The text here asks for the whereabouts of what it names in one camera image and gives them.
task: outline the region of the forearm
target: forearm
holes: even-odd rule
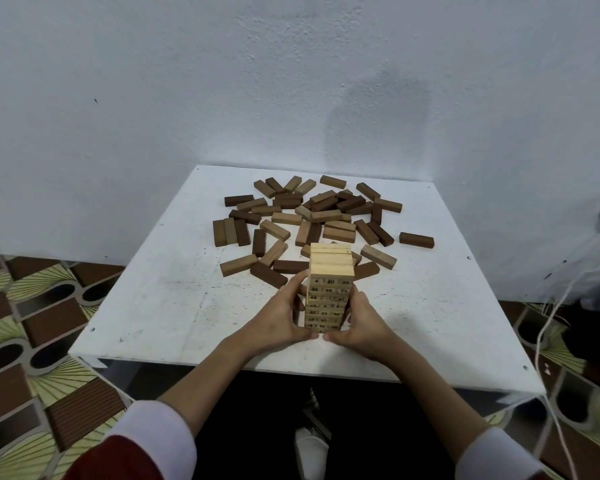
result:
[[[451,459],[488,429],[488,423],[411,346],[396,337],[382,362],[411,390]]]
[[[224,390],[250,359],[239,337],[231,335],[158,400],[177,411],[196,436]]]

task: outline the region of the sleeve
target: sleeve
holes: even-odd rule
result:
[[[500,428],[489,428],[466,449],[456,466],[457,480],[548,478],[542,463]]]
[[[137,401],[64,480],[191,480],[197,451],[180,415],[158,401]]]

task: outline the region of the red sleeve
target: red sleeve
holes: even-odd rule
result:
[[[110,436],[81,455],[63,480],[162,480],[153,460],[124,436]]]

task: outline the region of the jenga tower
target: jenga tower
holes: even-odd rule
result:
[[[340,329],[353,277],[350,245],[312,242],[305,327],[317,331]]]

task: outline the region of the white wall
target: white wall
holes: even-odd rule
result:
[[[126,262],[197,162],[432,180],[538,298],[600,210],[600,0],[0,0],[0,252]]]

